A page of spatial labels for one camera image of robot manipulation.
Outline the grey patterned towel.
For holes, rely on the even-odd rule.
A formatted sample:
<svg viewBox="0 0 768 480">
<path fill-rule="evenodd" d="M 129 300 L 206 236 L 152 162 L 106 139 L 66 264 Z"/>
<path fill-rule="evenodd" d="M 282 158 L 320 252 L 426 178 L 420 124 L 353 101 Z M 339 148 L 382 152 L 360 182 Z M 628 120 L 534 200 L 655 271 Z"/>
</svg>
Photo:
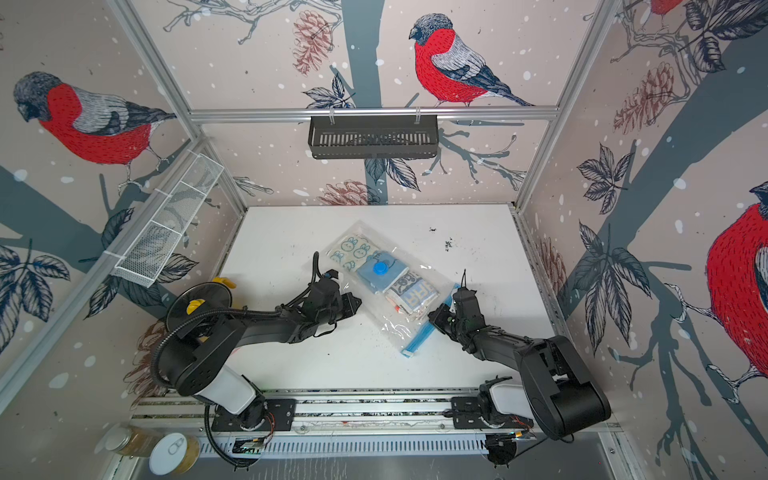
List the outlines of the grey patterned towel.
<svg viewBox="0 0 768 480">
<path fill-rule="evenodd" d="M 420 316 L 437 298 L 437 288 L 422 276 L 408 272 L 384 293 L 386 305 L 396 313 Z"/>
</svg>

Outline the clear vacuum bag blue zipper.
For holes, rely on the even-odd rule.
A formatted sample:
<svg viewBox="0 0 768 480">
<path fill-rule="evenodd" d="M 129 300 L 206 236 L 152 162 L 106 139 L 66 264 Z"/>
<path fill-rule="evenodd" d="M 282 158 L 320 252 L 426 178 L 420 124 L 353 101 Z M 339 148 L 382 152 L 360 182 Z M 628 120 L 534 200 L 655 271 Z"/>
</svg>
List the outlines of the clear vacuum bag blue zipper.
<svg viewBox="0 0 768 480">
<path fill-rule="evenodd" d="M 459 284 L 357 221 L 319 253 L 322 270 L 339 274 L 342 291 L 362 300 L 362 307 L 384 336 L 406 358 L 416 355 L 435 328 L 428 314 L 450 308 Z"/>
</svg>

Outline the cream towel blue bunny print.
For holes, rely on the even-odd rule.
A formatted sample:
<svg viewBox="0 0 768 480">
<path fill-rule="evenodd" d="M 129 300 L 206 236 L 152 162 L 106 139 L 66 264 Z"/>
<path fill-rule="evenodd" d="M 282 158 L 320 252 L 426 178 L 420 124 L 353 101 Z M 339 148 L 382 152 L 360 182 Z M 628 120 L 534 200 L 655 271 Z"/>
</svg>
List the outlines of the cream towel blue bunny print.
<svg viewBox="0 0 768 480">
<path fill-rule="evenodd" d="M 346 234 L 326 253 L 326 257 L 341 269 L 354 273 L 381 248 L 362 234 Z"/>
</svg>

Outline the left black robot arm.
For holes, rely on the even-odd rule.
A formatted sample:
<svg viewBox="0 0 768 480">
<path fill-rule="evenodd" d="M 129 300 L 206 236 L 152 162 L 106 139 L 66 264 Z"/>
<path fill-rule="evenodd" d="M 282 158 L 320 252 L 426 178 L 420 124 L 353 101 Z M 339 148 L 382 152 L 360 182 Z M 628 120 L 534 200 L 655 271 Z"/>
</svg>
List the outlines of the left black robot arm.
<svg viewBox="0 0 768 480">
<path fill-rule="evenodd" d="M 227 365 L 230 357 L 245 346 L 291 345 L 321 337 L 320 328 L 335 331 L 362 305 L 360 298 L 341 291 L 331 273 L 270 311 L 236 308 L 226 283 L 204 282 L 168 308 L 167 333 L 152 352 L 150 374 L 157 385 L 218 408 L 237 429 L 253 431 L 273 416 L 255 383 Z"/>
</svg>

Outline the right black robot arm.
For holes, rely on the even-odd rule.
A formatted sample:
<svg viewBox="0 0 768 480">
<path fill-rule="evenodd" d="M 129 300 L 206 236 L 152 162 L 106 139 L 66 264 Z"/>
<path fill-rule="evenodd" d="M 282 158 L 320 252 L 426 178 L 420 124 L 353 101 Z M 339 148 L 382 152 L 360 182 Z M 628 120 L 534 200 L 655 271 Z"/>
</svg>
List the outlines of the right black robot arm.
<svg viewBox="0 0 768 480">
<path fill-rule="evenodd" d="M 567 337 L 532 338 L 488 325 L 476 292 L 464 286 L 451 307 L 440 305 L 428 319 L 466 353 L 517 371 L 529 417 L 547 437 L 563 440 L 611 417 L 606 394 Z"/>
</svg>

